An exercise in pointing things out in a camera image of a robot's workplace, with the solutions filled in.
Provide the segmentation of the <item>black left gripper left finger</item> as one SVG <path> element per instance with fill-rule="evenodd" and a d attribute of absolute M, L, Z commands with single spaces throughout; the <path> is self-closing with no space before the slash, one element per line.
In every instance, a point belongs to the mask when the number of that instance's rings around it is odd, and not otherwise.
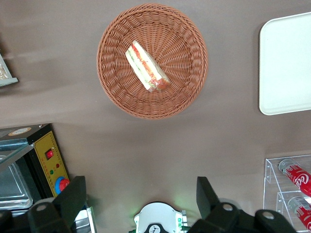
<path fill-rule="evenodd" d="M 32 233 L 70 233 L 86 202 L 86 179 L 76 176 L 51 202 L 43 200 L 27 212 Z"/>

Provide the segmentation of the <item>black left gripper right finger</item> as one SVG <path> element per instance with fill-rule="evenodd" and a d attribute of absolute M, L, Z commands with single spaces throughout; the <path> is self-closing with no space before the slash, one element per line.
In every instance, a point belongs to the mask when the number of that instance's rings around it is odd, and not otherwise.
<path fill-rule="evenodd" d="M 221 202 L 206 177 L 197 178 L 196 202 L 201 214 L 189 233 L 242 233 L 240 210 L 230 202 Z"/>

